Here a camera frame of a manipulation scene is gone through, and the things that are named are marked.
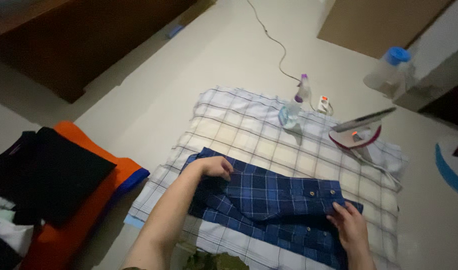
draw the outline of blue cloth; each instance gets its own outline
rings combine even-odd
[[[234,167],[231,181],[203,176],[189,214],[304,255],[335,269],[347,268],[337,230],[330,224],[332,202],[344,205],[338,181],[277,174],[204,147],[196,159],[224,156]],[[363,206],[351,202],[362,213]]]

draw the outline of plastic water bottle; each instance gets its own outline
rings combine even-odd
[[[377,62],[373,71],[367,74],[363,82],[367,87],[379,90],[381,87],[396,75],[398,66],[401,62],[411,59],[408,51],[401,47],[390,47],[387,52]]]
[[[279,123],[285,129],[291,129],[297,125],[299,112],[301,111],[301,105],[304,99],[307,99],[311,93],[309,86],[309,80],[307,74],[302,74],[299,83],[299,90],[294,96],[294,99],[282,106],[279,111]]]

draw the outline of floor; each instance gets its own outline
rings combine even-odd
[[[335,118],[350,120],[392,105],[362,81],[376,59],[316,38],[323,2],[252,2],[269,33],[287,48],[283,69],[296,77],[307,73],[313,96],[328,96]],[[22,112],[10,108],[41,125],[77,118],[76,125],[101,147],[154,171],[187,128],[193,104],[206,89],[242,87],[286,99],[297,91],[295,81],[278,70],[282,48],[264,35],[246,1],[219,0],[168,42],[166,30],[90,83],[88,97],[73,108],[47,101],[38,103],[50,107],[42,111],[22,102]],[[13,104],[1,98],[0,103]],[[383,120],[382,139],[400,145],[410,158],[399,195],[398,259],[404,269],[458,270],[458,194],[443,181],[434,159],[434,146],[446,135],[458,131],[401,107]],[[74,269],[118,269],[138,234],[122,223],[137,192],[110,212]],[[178,250],[173,259],[177,268],[184,252]]]

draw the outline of blue bottle cap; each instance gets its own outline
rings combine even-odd
[[[409,54],[409,52],[397,46],[390,47],[385,53],[384,57],[385,60],[393,66],[397,66],[401,62],[407,62],[411,60],[411,55]]]

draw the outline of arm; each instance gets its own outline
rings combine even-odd
[[[346,250],[349,270],[376,270],[369,251],[366,220],[356,207],[346,202],[346,208],[334,202],[335,213],[327,216],[339,231],[339,239]]]
[[[122,268],[169,269],[172,249],[201,176],[221,176],[229,181],[232,171],[232,165],[222,156],[197,159],[187,165],[155,204]]]

